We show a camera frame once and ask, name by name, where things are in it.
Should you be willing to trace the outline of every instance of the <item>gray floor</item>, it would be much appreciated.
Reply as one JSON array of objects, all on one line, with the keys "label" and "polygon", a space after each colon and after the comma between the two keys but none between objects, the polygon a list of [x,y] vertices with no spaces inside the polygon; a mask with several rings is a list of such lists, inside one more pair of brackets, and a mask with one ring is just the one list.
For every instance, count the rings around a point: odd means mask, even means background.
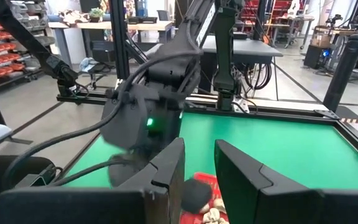
[{"label": "gray floor", "polygon": [[[315,75],[312,70],[302,68],[303,62],[301,60],[303,57],[300,55],[298,47],[292,46],[289,49],[279,48],[279,50],[286,56],[277,58],[277,65],[319,100],[323,100],[331,78]],[[277,70],[277,75],[273,76],[266,88],[255,93],[255,97],[276,100],[276,78],[278,98],[280,100],[314,101],[310,95],[279,70]],[[98,82],[98,85],[113,86],[115,80],[116,77],[110,75],[102,78]],[[87,84],[90,82],[90,78],[80,77],[79,82]],[[12,129],[16,129],[55,105],[57,103],[55,99],[56,94],[56,81],[44,76],[38,80],[15,86],[0,93],[0,109],[7,124]],[[358,81],[348,84],[341,103],[358,104]],[[358,114],[358,106],[349,106],[349,108]],[[31,140],[34,142],[32,145],[34,145],[59,134],[85,128],[96,123],[100,120],[102,110],[102,106],[77,106],[73,103],[64,103],[34,124],[17,133],[14,137]],[[61,142],[40,152],[38,155],[51,159],[58,166],[65,166],[95,134],[89,133],[76,139]],[[20,154],[28,148],[29,146],[23,144],[4,142],[0,145],[0,154]]]}]

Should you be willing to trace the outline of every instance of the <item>green mat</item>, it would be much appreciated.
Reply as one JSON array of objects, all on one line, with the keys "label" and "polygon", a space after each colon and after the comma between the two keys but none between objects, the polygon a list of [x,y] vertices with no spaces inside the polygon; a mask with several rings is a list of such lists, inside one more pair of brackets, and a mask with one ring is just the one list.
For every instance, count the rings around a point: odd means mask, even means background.
[{"label": "green mat", "polygon": [[[309,187],[358,189],[358,152],[332,127],[254,118],[185,113],[185,178],[215,174],[214,140],[224,139],[277,172]],[[67,175],[106,161],[121,151],[100,137]],[[110,187],[107,168],[66,186]]]}]

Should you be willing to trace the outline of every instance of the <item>red tray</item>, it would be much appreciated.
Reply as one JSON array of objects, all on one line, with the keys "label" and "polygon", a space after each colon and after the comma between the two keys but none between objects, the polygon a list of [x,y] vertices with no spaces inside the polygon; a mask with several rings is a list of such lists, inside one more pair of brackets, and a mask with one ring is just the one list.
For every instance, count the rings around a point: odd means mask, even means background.
[{"label": "red tray", "polygon": [[[222,197],[221,191],[219,190],[218,180],[216,180],[216,176],[197,172],[194,174],[194,179],[200,180],[211,186],[212,199],[209,201],[209,207],[212,208],[214,204],[214,199]],[[180,224],[202,224],[203,216],[204,215],[202,214],[194,215],[188,212],[183,212],[180,217]],[[227,215],[223,212],[221,212],[221,218],[224,218],[226,221],[228,221]]]}]

